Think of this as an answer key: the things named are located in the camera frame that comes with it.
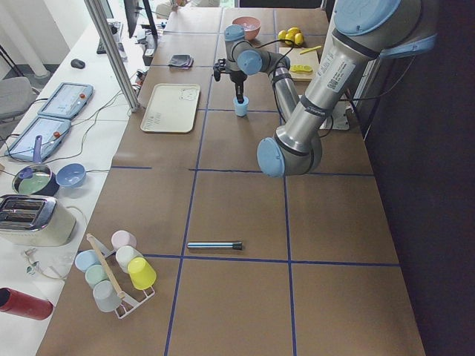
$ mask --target beige tray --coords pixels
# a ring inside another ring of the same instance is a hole
[[[145,132],[191,131],[199,96],[198,84],[155,85],[140,128]]]

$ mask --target label on robot arm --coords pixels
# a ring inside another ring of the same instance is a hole
[[[327,71],[328,67],[332,64],[335,55],[329,52],[323,61],[321,61],[320,68],[318,69],[317,76],[323,76]]]
[[[336,72],[333,74],[332,78],[328,81],[327,87],[333,90],[335,93],[338,93],[344,83],[347,82],[348,78],[351,76],[351,73],[355,70],[355,65],[351,62],[346,62],[344,60],[338,60],[338,67],[335,66]]]
[[[317,75],[323,76],[330,68],[330,65],[333,68],[334,73],[327,83],[327,88],[338,93],[350,77],[351,73],[355,70],[355,65],[342,58],[337,58],[335,54],[330,52],[321,62]]]

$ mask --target tablet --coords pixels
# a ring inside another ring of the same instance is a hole
[[[38,115],[72,120],[85,107],[93,92],[92,85],[63,82],[38,111]]]
[[[33,161],[35,139],[42,136],[41,158],[44,162],[58,147],[59,143],[69,134],[71,121],[58,117],[37,116],[15,140],[4,154],[22,161]]]

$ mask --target cup rack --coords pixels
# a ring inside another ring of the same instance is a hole
[[[96,252],[97,258],[99,259],[99,262],[104,268],[104,271],[107,274],[107,277],[111,281],[111,284],[114,287],[114,290],[117,293],[117,296],[122,301],[120,303],[120,306],[118,306],[114,310],[116,316],[119,319],[123,319],[124,317],[128,316],[135,309],[137,309],[139,306],[141,306],[143,303],[145,303],[147,300],[149,300],[155,295],[155,290],[153,286],[150,287],[149,289],[142,291],[143,294],[145,295],[145,298],[142,299],[141,301],[138,301],[137,299],[133,298],[131,295],[123,291],[119,283],[117,282],[117,279],[115,278],[114,273],[111,270],[111,267],[109,267],[107,261],[105,260],[106,257],[109,257],[114,253],[114,250],[109,250],[103,243],[98,241],[98,239],[95,238],[92,234],[86,234],[86,240],[91,244],[93,250]]]

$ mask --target table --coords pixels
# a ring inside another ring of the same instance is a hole
[[[296,24],[309,47],[324,43],[320,10],[172,14],[139,101],[146,105],[157,83],[199,84],[194,129],[145,134],[144,110],[132,114],[87,227],[109,246],[117,230],[134,234],[159,274],[157,295],[118,320],[97,310],[72,268],[38,355],[424,354],[358,128],[323,139],[312,174],[259,171],[257,144],[278,125],[268,79],[246,81],[244,118],[234,114],[234,85],[212,79],[225,27],[245,15],[261,19],[260,43]],[[178,53],[192,55],[194,67],[168,68]],[[242,240],[245,249],[188,251],[197,240]]]
[[[96,54],[98,41],[99,35],[96,29],[93,25],[89,26],[38,96],[39,98],[48,98],[62,82],[78,82],[93,85],[94,95],[84,110],[74,119],[73,125],[90,117],[120,91],[107,56]],[[123,41],[125,51],[128,54],[128,61],[125,63],[128,75],[132,76],[137,69],[145,70],[142,61],[142,51],[132,40],[124,39]],[[72,68],[70,62],[74,58],[84,60],[86,63],[85,69]],[[14,130],[15,134],[20,134],[34,119],[42,103],[44,102],[34,104],[23,116]],[[104,109],[98,115],[97,123],[89,131],[85,140],[82,154],[75,158],[61,159],[48,163],[53,172],[57,172],[64,165],[72,162],[82,163],[87,170],[101,171],[88,173],[85,183],[81,188],[60,188],[58,193],[56,193],[55,198],[61,204],[64,206],[75,206],[82,213],[75,208],[71,209],[71,213],[76,217],[77,222],[67,244],[55,248],[37,248],[38,251],[34,254],[34,257],[35,260],[40,262],[42,268],[53,266],[63,275],[69,272],[86,225],[91,218],[94,205],[108,175],[112,157],[125,130],[128,118],[127,102],[123,95],[119,95],[112,106]],[[90,119],[75,126],[59,146],[58,151],[50,159],[58,159],[79,153],[84,133],[92,123],[93,119]],[[8,139],[8,145],[11,145],[13,140],[13,138]],[[6,147],[4,146],[1,151],[2,155],[5,151]],[[6,157],[0,158],[0,163],[5,166],[6,172],[12,174],[16,174],[27,165],[12,161]],[[13,194],[11,188],[12,179],[13,177],[6,173],[0,174],[1,195]],[[0,239],[1,287],[10,287],[40,298],[47,298],[56,305],[64,283],[60,280],[48,280],[39,275],[36,275],[34,278],[29,276],[26,273],[27,263],[20,255],[27,248],[28,246],[14,245],[8,240]],[[0,355],[34,355],[44,337],[49,322],[50,317],[43,321],[36,321],[0,313]]]

